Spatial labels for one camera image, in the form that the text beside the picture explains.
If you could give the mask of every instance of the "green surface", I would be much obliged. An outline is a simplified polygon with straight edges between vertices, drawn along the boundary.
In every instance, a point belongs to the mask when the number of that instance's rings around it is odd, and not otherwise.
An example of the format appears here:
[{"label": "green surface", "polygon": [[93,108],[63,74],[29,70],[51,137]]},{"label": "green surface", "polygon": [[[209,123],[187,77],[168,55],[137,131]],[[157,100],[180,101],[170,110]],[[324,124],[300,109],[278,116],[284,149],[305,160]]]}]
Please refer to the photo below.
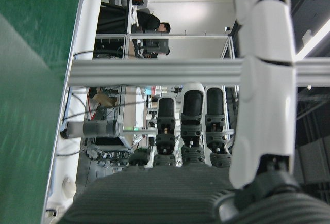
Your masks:
[{"label": "green surface", "polygon": [[0,223],[39,223],[79,0],[0,0]]}]

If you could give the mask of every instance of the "white wall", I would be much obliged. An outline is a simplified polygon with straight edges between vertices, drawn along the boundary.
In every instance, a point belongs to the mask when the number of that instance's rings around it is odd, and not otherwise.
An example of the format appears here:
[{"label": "white wall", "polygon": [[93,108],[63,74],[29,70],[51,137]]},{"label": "white wall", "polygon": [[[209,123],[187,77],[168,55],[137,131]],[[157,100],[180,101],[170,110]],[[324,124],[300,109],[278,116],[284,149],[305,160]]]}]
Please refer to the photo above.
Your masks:
[{"label": "white wall", "polygon": [[[162,22],[171,24],[171,34],[224,33],[235,22],[233,0],[148,0],[148,8]],[[171,53],[159,58],[219,57],[219,40],[170,40]]]}]

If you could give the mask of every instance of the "aluminum extrusion bar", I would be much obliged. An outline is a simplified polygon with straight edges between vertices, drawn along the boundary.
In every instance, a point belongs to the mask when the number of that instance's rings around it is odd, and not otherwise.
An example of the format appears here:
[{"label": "aluminum extrusion bar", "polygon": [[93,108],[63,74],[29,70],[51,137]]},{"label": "aluminum extrusion bar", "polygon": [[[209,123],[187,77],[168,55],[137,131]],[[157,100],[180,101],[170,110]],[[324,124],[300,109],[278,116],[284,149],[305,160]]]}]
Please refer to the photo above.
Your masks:
[{"label": "aluminum extrusion bar", "polygon": [[[220,60],[76,60],[70,86],[175,85],[199,81],[234,87],[240,83],[242,59]],[[295,64],[297,86],[330,87],[330,58],[306,58]]]},{"label": "aluminum extrusion bar", "polygon": [[218,39],[226,40],[225,34],[167,34],[167,33],[134,33],[131,39]]},{"label": "aluminum extrusion bar", "polygon": [[126,34],[96,34],[95,39],[125,38]]}]

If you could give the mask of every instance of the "gray cylinder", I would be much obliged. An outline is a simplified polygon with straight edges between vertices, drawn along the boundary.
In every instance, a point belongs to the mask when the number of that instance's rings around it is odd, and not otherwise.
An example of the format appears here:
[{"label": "gray cylinder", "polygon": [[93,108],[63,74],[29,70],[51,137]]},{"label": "gray cylinder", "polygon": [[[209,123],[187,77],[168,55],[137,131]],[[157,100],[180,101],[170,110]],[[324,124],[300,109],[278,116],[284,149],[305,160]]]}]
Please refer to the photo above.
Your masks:
[{"label": "gray cylinder", "polygon": [[118,137],[119,124],[116,121],[97,120],[84,122],[67,122],[67,128],[61,132],[65,139]]}]

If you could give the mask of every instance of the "red cable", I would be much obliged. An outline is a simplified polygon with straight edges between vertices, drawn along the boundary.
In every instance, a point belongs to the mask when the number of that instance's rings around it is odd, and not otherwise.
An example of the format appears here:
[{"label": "red cable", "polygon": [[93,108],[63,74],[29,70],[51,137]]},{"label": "red cable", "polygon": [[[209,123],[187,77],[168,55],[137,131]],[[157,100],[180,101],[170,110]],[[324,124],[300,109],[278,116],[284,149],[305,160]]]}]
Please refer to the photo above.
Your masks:
[{"label": "red cable", "polygon": [[95,113],[94,113],[94,116],[92,117],[91,106],[89,105],[89,97],[88,96],[87,96],[87,103],[88,103],[89,115],[91,116],[91,120],[93,120],[93,118],[95,116]]}]

